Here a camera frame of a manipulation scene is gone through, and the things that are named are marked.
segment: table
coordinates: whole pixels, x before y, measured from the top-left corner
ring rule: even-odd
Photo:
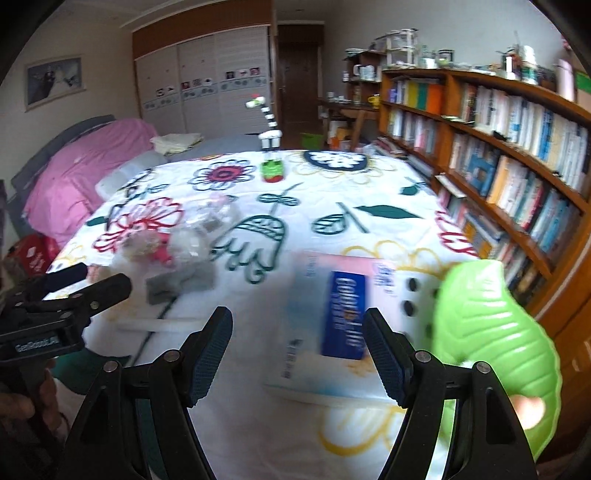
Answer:
[[[328,142],[328,134],[330,128],[330,121],[333,112],[346,118],[354,119],[355,126],[353,127],[353,136],[351,138],[350,150],[355,150],[359,144],[359,137],[363,123],[366,120],[378,120],[379,111],[371,105],[354,105],[352,103],[337,103],[330,100],[319,98],[318,104],[328,110],[328,118],[324,119],[324,143]]]
[[[395,262],[397,300],[415,346],[428,345],[434,297],[445,272],[475,253],[405,162],[341,152],[284,151],[281,156],[287,175],[274,184],[261,179],[260,152],[148,170],[95,212],[50,270],[79,261],[108,265],[130,231],[167,232],[194,215],[195,200],[212,193],[230,196],[241,215],[212,239],[215,289],[181,296],[168,315],[202,325],[218,305],[233,313],[232,340],[209,394],[190,411],[213,471],[220,479],[375,480],[402,422],[397,406],[321,407],[275,397],[263,387],[269,346],[291,281],[291,252],[309,249]],[[258,222],[261,218],[266,223]],[[332,222],[329,231],[318,228],[327,222]],[[135,282],[134,295],[142,288]],[[116,310],[118,318],[109,316],[110,310],[95,317],[84,331],[87,348],[59,359],[59,402],[70,419],[92,382],[93,368],[112,357],[125,362],[137,353],[145,332],[122,330],[118,322],[155,318],[161,309],[140,303]],[[178,348],[186,335],[156,333],[139,362]],[[446,448],[438,445],[430,478],[441,474],[445,455]]]

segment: wooden desk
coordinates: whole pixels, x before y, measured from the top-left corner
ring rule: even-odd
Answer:
[[[359,136],[361,135],[361,129],[363,123],[366,120],[377,120],[379,110],[372,107],[371,105],[353,105],[352,103],[337,103],[331,102],[325,98],[319,98],[318,104],[328,110],[329,116],[323,120],[324,123],[324,143],[328,143],[330,121],[334,113],[338,113],[340,116],[355,120],[355,126],[353,127],[353,136],[351,138],[350,150],[355,150],[355,147],[359,144]]]

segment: metal screw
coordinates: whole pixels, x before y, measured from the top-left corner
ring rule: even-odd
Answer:
[[[107,373],[114,372],[117,370],[117,362],[115,360],[109,360],[103,365],[103,370]]]
[[[476,364],[476,369],[482,374],[487,374],[491,371],[491,366],[486,362],[478,362]]]
[[[425,350],[419,350],[414,354],[414,357],[422,364],[426,364],[427,362],[431,361],[431,354]]]
[[[167,362],[176,362],[179,358],[181,358],[181,353],[178,350],[169,350],[168,352],[164,352],[164,359]]]

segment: tissue package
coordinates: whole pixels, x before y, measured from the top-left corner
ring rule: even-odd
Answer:
[[[363,314],[380,309],[401,331],[395,267],[376,258],[299,252],[266,386],[330,406],[388,398],[362,334]]]

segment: green plastic plate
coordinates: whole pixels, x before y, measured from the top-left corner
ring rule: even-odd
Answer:
[[[537,459],[560,414],[560,359],[544,329],[506,289],[501,262],[478,260],[450,270],[435,306],[432,350],[445,364],[488,362],[508,395],[544,399],[544,418],[525,432]],[[451,436],[453,415],[453,402],[448,401],[443,438]]]

